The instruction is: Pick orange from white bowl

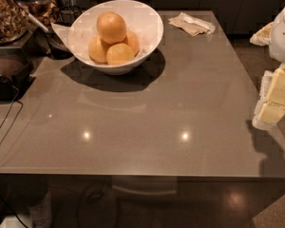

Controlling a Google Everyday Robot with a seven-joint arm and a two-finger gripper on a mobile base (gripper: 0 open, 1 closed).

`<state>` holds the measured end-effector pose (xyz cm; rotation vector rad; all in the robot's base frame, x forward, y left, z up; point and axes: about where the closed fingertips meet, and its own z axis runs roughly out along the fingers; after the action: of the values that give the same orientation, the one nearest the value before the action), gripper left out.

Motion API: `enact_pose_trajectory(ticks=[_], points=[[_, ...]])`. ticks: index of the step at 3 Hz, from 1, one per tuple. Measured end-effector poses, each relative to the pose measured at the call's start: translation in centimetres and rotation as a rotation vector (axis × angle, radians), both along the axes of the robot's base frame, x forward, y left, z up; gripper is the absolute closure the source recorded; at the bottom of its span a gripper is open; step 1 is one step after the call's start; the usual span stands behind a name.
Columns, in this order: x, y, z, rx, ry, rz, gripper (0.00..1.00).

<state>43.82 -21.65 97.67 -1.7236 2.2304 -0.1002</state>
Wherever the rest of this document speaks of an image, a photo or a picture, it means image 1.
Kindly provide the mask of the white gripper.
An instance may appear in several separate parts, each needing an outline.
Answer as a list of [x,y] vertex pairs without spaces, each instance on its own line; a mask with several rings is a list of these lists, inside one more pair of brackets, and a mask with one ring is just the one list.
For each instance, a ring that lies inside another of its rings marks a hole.
[[274,72],[266,70],[261,79],[252,125],[268,131],[285,115],[285,7],[273,23],[250,38],[250,43],[261,47],[269,45],[271,57],[283,63]]

